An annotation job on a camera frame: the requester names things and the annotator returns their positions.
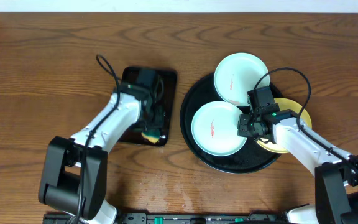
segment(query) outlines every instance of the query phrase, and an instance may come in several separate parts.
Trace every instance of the wooden table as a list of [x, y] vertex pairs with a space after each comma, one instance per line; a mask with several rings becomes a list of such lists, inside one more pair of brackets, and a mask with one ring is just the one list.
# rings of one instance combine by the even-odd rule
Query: wooden table
[[[179, 111], [189, 88], [234, 52], [310, 79], [313, 128], [358, 154], [358, 14], [0, 13], [0, 223], [40, 223], [45, 153], [107, 103], [113, 79], [130, 65], [178, 72], [165, 147], [119, 143], [108, 164], [109, 203], [150, 213], [248, 213], [314, 203], [314, 178], [292, 155], [247, 175], [216, 171], [187, 147]], [[287, 98], [304, 102], [304, 80], [271, 76]]]

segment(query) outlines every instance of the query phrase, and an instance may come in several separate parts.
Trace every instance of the black round tray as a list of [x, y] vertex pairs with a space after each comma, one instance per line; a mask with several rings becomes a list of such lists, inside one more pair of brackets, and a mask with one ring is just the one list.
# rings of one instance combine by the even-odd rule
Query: black round tray
[[[271, 83], [270, 88], [275, 98], [282, 97], [282, 94]], [[212, 101], [222, 101], [214, 87], [213, 73], [198, 80], [190, 88], [181, 105], [181, 133], [194, 155], [212, 168], [233, 174], [246, 174], [261, 170], [280, 157], [280, 154], [263, 149], [251, 138], [247, 139], [246, 144], [240, 150], [230, 156], [213, 156], [200, 149], [191, 134], [191, 121], [200, 107]], [[249, 114], [249, 106], [239, 108], [243, 113]]]

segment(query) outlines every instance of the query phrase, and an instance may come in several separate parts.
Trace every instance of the white wall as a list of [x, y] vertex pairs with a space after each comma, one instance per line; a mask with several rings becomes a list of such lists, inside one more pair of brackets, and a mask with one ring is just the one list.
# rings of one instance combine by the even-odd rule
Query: white wall
[[358, 12], [358, 0], [0, 0], [0, 12]]

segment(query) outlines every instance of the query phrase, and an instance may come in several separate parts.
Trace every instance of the black cable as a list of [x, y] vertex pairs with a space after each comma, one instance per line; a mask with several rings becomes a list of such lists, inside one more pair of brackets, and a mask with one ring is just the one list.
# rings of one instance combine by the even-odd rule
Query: black cable
[[334, 151], [333, 148], [330, 148], [328, 146], [326, 146], [325, 144], [321, 143], [319, 140], [317, 140], [316, 138], [314, 138], [311, 134], [309, 134], [305, 129], [304, 126], [301, 125], [300, 123], [300, 118], [301, 118], [301, 114], [303, 112], [303, 110], [305, 109], [306, 105], [308, 104], [309, 100], [310, 100], [310, 96], [311, 96], [311, 85], [310, 82], [308, 80], [308, 78], [306, 77], [306, 75], [304, 75], [303, 73], [301, 73], [299, 70], [295, 69], [295, 68], [290, 68], [290, 67], [283, 67], [283, 68], [277, 68], [275, 70], [269, 71], [268, 73], [266, 73], [264, 76], [262, 76], [259, 81], [256, 83], [254, 89], [257, 88], [257, 86], [259, 85], [259, 83], [268, 75], [275, 73], [277, 71], [281, 71], [281, 70], [291, 70], [294, 71], [296, 73], [298, 73], [299, 75], [301, 75], [306, 83], [308, 84], [308, 97], [306, 98], [306, 101], [304, 103], [304, 105], [302, 106], [301, 110], [298, 113], [298, 116], [296, 117], [296, 125], [298, 125], [299, 130], [302, 131], [306, 136], [308, 136], [311, 140], [313, 140], [315, 143], [317, 143], [318, 145], [320, 145], [323, 149], [327, 150], [329, 153], [331, 153], [332, 155], [338, 157], [338, 159], [342, 160], [343, 163], [348, 166], [348, 168], [352, 169], [354, 171], [354, 173], [358, 176], [358, 168], [356, 166], [354, 166], [353, 164], [351, 164], [345, 157], [341, 156], [340, 154], [338, 154], [337, 152]]
[[[101, 58], [106, 63], [106, 65], [109, 67], [110, 71], [100, 62], [99, 58]], [[84, 145], [84, 148], [83, 148], [82, 158], [81, 158], [80, 186], [79, 186], [80, 195], [78, 197], [78, 208], [77, 208], [77, 214], [75, 216], [75, 221], [73, 222], [74, 224], [77, 224], [79, 222], [81, 214], [82, 214], [82, 211], [83, 211], [84, 174], [85, 174], [85, 166], [86, 166], [87, 148], [88, 148], [88, 146], [89, 146], [94, 134], [96, 133], [96, 130], [117, 109], [118, 104], [119, 104], [119, 100], [120, 100], [119, 82], [118, 82], [118, 77], [117, 77], [116, 73], [114, 72], [114, 69], [112, 69], [112, 66], [110, 65], [110, 63], [102, 55], [97, 54], [96, 60], [98, 61], [99, 65], [103, 68], [104, 71], [106, 71], [107, 73], [109, 73], [110, 75], [112, 75], [114, 77], [114, 80], [116, 81], [116, 86], [117, 86], [117, 101], [116, 101], [116, 104], [114, 104], [113, 108], [111, 108], [111, 110], [89, 132], [89, 135], [86, 138], [85, 145]]]

